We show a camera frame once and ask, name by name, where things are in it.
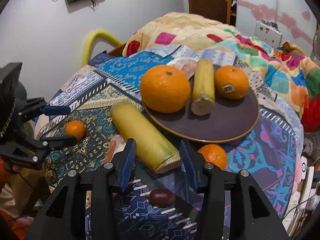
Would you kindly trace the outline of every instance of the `white wall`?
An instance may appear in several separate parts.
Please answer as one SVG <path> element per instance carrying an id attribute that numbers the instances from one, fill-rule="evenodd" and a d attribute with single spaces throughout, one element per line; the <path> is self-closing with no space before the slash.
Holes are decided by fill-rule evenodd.
<path id="1" fill-rule="evenodd" d="M 277 23 L 283 34 L 282 41 L 289 40 L 310 55 L 312 52 L 310 39 L 313 39 L 316 32 L 316 18 L 304 0 L 278 0 L 278 4 L 277 0 L 238 0 L 236 28 L 245 35 L 254 36 L 257 20 L 253 17 L 251 8 L 258 8 L 261 3 L 277 11 Z M 303 18 L 303 12 L 309 12 L 309 21 Z M 292 35 L 292 29 L 283 24 L 283 13 L 294 19 L 296 22 L 295 30 L 303 31 L 306 38 L 303 38 L 303 35 Z"/>
<path id="2" fill-rule="evenodd" d="M 50 100 L 81 65 L 87 35 L 103 28 L 125 42 L 149 21 L 185 10 L 184 0 L 10 0 L 0 14 L 0 67 L 23 63 L 28 97 Z M 98 42 L 93 55 L 113 48 Z"/>

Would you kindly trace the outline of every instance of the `orange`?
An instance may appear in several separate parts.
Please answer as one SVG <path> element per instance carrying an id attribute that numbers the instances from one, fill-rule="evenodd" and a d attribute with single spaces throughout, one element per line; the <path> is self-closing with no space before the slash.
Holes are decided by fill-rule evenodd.
<path id="1" fill-rule="evenodd" d="M 75 120 L 71 121 L 66 126 L 66 134 L 73 135 L 80 140 L 85 135 L 85 126 L 83 122 Z"/>
<path id="2" fill-rule="evenodd" d="M 191 94 L 185 74 L 178 68 L 159 65 L 142 76 L 140 84 L 142 101 L 154 111 L 168 114 L 182 109 Z"/>
<path id="3" fill-rule="evenodd" d="M 220 169 L 224 170 L 227 165 L 227 154 L 222 147 L 217 144 L 207 144 L 198 150 L 206 162 L 217 165 Z"/>
<path id="4" fill-rule="evenodd" d="M 243 98 L 249 90 L 249 80 L 244 71 L 234 66 L 219 68 L 214 74 L 216 91 L 228 99 Z"/>

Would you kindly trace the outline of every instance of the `blanket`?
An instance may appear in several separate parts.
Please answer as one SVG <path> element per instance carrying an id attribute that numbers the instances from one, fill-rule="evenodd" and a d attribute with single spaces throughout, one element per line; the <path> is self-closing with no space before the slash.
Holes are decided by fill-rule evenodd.
<path id="1" fill-rule="evenodd" d="M 236 53 L 292 107 L 305 132 L 314 132 L 320 125 L 320 68 L 289 41 L 274 49 L 257 37 L 241 34 L 233 26 L 199 15 L 172 12 L 132 35 L 123 56 L 169 44 L 186 45 L 193 51 L 211 48 Z"/>
<path id="2" fill-rule="evenodd" d="M 228 153 L 226 170 L 238 172 L 240 169 L 247 169 L 261 186 L 279 217 L 283 217 L 297 177 L 296 158 L 300 157 L 302 151 L 303 129 L 296 113 L 280 97 L 276 98 L 260 79 L 260 74 L 251 70 L 235 53 L 215 49 L 195 53 L 182 45 L 150 48 L 130 57 L 110 57 L 101 53 L 89 62 L 92 66 L 87 65 L 69 79 L 50 101 L 50 105 L 70 106 L 71 114 L 41 115 L 35 129 L 36 137 L 64 135 L 66 123 L 71 120 L 84 122 L 87 135 L 73 147 L 54 150 L 46 157 L 44 170 L 50 189 L 53 190 L 71 169 L 81 173 L 90 172 L 103 163 L 108 156 L 111 141 L 116 136 L 119 137 L 109 115 L 110 107 L 117 101 L 129 97 L 139 106 L 137 101 L 141 100 L 140 80 L 148 69 L 154 65 L 171 64 L 179 68 L 183 66 L 182 71 L 190 75 L 192 66 L 200 58 L 210 59 L 218 65 L 235 65 L 242 68 L 248 76 L 252 76 L 250 86 L 260 102 L 260 117 L 247 136 L 231 144 L 222 145 Z M 173 143 L 180 141 L 170 133 L 165 133 L 165 136 L 172 139 Z M 143 165 L 137 163 L 137 167 L 141 167 L 139 172 L 142 172 Z M 184 168 L 151 180 L 148 179 L 149 175 L 141 174 L 137 169 L 134 173 L 136 177 L 132 178 L 128 191 L 114 198 L 116 225 L 121 239 L 138 238 L 141 234 L 148 239 L 162 239 L 164 231 L 169 238 L 193 239 L 203 195 L 194 194 L 190 190 Z M 147 202 L 148 192 L 163 187 L 179 197 L 177 208 L 167 211 Z M 88 240 L 91 239 L 89 199 L 87 195 Z M 230 195 L 227 194 L 223 235 L 225 238 L 228 237 L 230 212 Z"/>

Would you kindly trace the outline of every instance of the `banana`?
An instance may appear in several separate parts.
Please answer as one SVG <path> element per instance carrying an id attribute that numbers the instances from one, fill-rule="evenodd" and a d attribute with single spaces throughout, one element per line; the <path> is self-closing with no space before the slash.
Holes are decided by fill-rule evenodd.
<path id="1" fill-rule="evenodd" d="M 191 111 L 195 115 L 206 115 L 214 106 L 213 65 L 207 59 L 197 62 L 193 83 Z"/>
<path id="2" fill-rule="evenodd" d="M 115 104 L 111 116 L 124 140 L 136 140 L 137 156 L 154 173 L 181 166 L 178 150 L 130 102 Z"/>

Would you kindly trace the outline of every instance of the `bolt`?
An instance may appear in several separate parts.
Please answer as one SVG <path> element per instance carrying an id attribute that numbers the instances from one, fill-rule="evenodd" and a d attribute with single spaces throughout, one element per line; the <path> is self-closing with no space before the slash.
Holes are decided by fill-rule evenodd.
<path id="1" fill-rule="evenodd" d="M 71 170 L 68 172 L 69 177 L 74 177 L 74 176 L 76 176 L 76 174 L 77 174 L 77 172 L 75 170 Z"/>
<path id="2" fill-rule="evenodd" d="M 204 166 L 205 166 L 205 168 L 210 170 L 210 169 L 213 169 L 214 164 L 213 163 L 205 163 Z"/>
<path id="3" fill-rule="evenodd" d="M 240 174 L 241 174 L 242 176 L 244 176 L 244 177 L 248 177 L 248 176 L 249 176 L 249 171 L 247 171 L 247 170 L 242 170 L 242 171 L 240 171 Z"/>
<path id="4" fill-rule="evenodd" d="M 113 167 L 113 164 L 112 164 L 112 163 L 105 163 L 105 164 L 103 165 L 103 167 L 104 167 L 105 169 L 111 169 L 111 168 Z"/>

